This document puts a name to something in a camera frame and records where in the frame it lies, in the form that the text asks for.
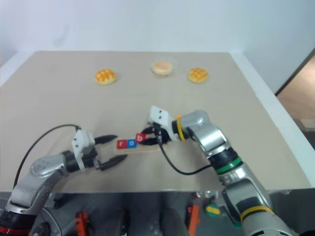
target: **blue block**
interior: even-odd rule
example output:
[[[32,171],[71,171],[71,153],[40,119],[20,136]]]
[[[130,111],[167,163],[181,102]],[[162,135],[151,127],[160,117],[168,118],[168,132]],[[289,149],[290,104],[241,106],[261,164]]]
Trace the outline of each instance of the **blue block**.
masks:
[[[127,148],[136,148],[137,143],[135,139],[128,139],[127,140]]]

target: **yellow ring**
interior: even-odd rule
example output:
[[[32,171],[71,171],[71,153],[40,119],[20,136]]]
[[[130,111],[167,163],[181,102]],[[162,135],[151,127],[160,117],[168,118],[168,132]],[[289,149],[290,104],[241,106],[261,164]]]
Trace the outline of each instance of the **yellow ring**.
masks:
[[[182,125],[181,125],[181,116],[178,115],[177,116],[177,129],[178,129],[178,135],[179,135],[179,138],[182,140],[182,141],[185,141],[185,137],[184,137],[184,134],[183,134],[183,131],[182,131]]]
[[[241,222],[243,221],[244,217],[247,214],[249,214],[249,213],[251,213],[253,211],[257,211],[257,210],[266,210],[266,211],[274,214],[273,211],[270,208],[266,207],[266,206],[253,206],[253,207],[248,208],[247,210],[243,211],[243,213],[241,214]]]

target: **robotic arm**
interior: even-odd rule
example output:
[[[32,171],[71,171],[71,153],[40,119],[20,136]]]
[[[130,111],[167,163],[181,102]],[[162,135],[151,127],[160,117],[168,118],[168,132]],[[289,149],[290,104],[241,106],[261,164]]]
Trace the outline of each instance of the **robotic arm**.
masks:
[[[73,152],[36,160],[12,191],[0,217],[0,235],[28,235],[54,186],[70,173],[91,167],[103,171],[123,161],[126,155],[115,156],[105,163],[97,158],[95,144],[107,143],[116,137],[107,135],[94,139],[91,133],[79,129],[72,140]]]
[[[148,124],[154,127],[160,144],[188,138],[198,143],[225,187],[222,197],[229,214],[242,223],[245,236],[293,236],[288,226],[272,212],[265,188],[221,130],[210,122],[205,111],[197,110],[174,119],[167,111],[152,106]]]

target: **red block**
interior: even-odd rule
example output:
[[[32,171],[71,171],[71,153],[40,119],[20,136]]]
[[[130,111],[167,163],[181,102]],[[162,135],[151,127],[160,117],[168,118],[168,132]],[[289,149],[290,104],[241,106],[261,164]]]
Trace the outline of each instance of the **red block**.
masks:
[[[123,139],[123,140],[117,140],[117,149],[125,149],[127,148],[127,140]]]
[[[136,143],[139,144],[145,139],[146,139],[146,134],[142,134],[142,133],[136,134]]]

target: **white wall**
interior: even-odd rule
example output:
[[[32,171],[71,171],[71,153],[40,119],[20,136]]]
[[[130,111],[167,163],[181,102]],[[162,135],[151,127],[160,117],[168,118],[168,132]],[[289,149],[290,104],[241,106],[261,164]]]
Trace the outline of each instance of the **white wall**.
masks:
[[[1,0],[1,51],[4,61],[6,47],[242,51],[276,91],[315,46],[314,9],[313,0]]]

